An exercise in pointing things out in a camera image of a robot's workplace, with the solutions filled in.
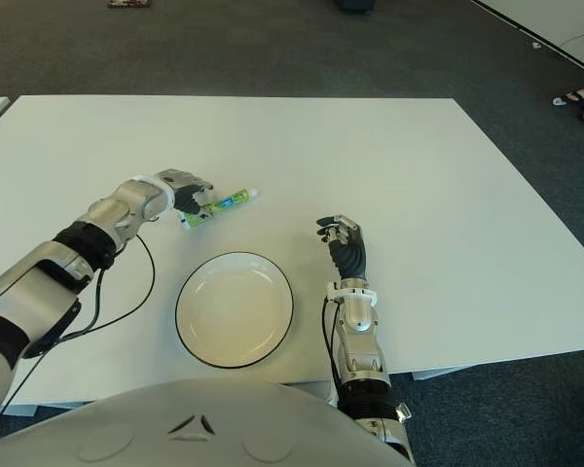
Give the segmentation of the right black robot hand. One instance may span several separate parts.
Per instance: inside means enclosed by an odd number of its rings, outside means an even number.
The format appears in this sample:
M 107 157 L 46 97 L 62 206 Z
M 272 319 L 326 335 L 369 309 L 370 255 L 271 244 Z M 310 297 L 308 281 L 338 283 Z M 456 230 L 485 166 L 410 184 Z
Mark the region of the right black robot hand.
M 361 227 L 345 215 L 320 218 L 316 234 L 327 244 L 341 279 L 366 279 L 366 248 Z

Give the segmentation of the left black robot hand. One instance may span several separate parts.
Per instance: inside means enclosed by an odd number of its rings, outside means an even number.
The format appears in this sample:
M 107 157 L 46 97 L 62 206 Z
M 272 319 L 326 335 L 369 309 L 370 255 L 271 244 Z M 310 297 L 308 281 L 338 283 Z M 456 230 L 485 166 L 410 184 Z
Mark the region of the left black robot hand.
M 191 172 L 167 169 L 156 174 L 173 191 L 173 207 L 181 212 L 199 214 L 202 196 L 213 189 L 213 185 Z

